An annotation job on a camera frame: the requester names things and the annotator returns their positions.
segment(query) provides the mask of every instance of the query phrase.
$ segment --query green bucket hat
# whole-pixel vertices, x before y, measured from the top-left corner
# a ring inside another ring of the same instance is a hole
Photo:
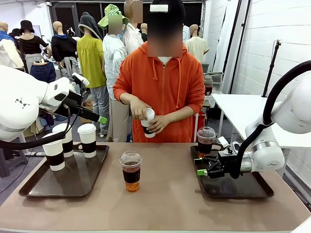
[[[100,26],[101,28],[105,28],[108,25],[108,16],[117,16],[117,15],[122,15],[121,11],[118,9],[118,7],[114,4],[109,4],[106,8],[105,8],[105,16],[104,18],[101,19],[101,21],[98,22],[98,26]],[[125,17],[122,16],[122,23],[123,24],[128,24],[130,22],[130,20]]]

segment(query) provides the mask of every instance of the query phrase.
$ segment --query hand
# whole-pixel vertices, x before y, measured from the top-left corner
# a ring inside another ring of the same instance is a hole
[[[63,61],[61,61],[59,64],[60,64],[60,66],[62,67],[62,68],[65,68],[64,67],[64,63],[65,63],[65,61],[63,60]]]
[[[151,108],[148,104],[144,103],[137,97],[133,97],[130,101],[130,106],[132,111],[132,117],[134,119],[147,119],[146,108]]]
[[[147,130],[151,133],[155,132],[156,134],[159,134],[169,123],[170,121],[167,116],[155,116],[155,118],[149,122],[150,126]]]

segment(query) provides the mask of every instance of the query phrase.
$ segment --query white label on cap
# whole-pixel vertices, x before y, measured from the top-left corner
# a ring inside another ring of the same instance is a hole
[[[169,11],[168,4],[163,5],[150,5],[150,12],[164,12],[167,13]]]

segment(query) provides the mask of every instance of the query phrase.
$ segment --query yellow shirt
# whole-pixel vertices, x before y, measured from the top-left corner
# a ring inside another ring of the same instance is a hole
[[[204,62],[203,53],[209,50],[207,42],[198,36],[192,37],[185,42],[185,46],[189,53],[191,53],[199,62]]]
[[[82,75],[90,82],[89,88],[106,85],[103,66],[103,43],[91,35],[84,35],[77,42]]]

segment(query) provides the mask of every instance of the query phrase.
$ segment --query white paper cup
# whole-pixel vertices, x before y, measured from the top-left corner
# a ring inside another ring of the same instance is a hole
[[[54,134],[55,133],[49,133],[43,138]],[[52,171],[59,171],[65,167],[62,140],[57,140],[43,145],[43,150]]]
[[[67,127],[66,123],[56,125],[53,128],[53,133],[60,133],[63,132]],[[64,157],[68,158],[73,155],[73,141],[72,141],[72,134],[71,134],[71,129],[69,132],[66,134],[66,137],[62,140],[63,144],[63,151],[64,151]]]
[[[96,127],[93,124],[84,124],[78,128],[82,149],[86,158],[92,158],[96,155]]]
[[[155,133],[150,133],[147,130],[147,128],[150,126],[149,122],[155,118],[155,112],[151,108],[147,108],[146,112],[147,112],[147,120],[141,120],[140,122],[141,122],[141,125],[142,125],[143,129],[144,129],[145,137],[152,138],[156,134]]]

